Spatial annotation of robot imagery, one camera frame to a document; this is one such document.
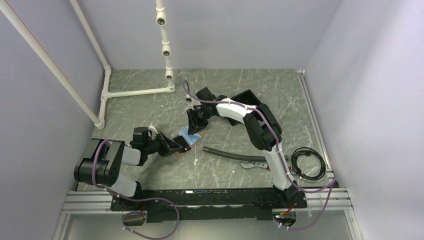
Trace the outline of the brown leather card holder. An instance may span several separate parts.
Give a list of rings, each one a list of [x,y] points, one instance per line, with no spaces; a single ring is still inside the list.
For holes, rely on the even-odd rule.
[[[190,151],[203,137],[199,132],[190,135],[189,126],[187,125],[172,138],[174,142],[182,146],[175,154],[182,156],[184,153]]]

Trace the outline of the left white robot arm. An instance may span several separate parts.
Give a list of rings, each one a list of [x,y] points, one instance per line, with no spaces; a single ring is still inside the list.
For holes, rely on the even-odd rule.
[[[77,182],[95,186],[124,199],[131,210],[144,203],[141,184],[121,173],[121,166],[142,167],[150,155],[168,157],[190,150],[183,136],[166,137],[153,126],[133,130],[132,141],[92,138],[74,168]]]

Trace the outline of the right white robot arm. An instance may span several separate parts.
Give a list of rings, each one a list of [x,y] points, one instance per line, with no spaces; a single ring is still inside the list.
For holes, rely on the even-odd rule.
[[[246,105],[230,98],[221,101],[203,100],[187,110],[188,134],[203,130],[213,116],[229,118],[245,126],[252,145],[260,150],[271,171],[273,193],[270,198],[260,196],[253,204],[269,208],[306,208],[305,194],[289,170],[282,147],[282,129],[267,105]]]

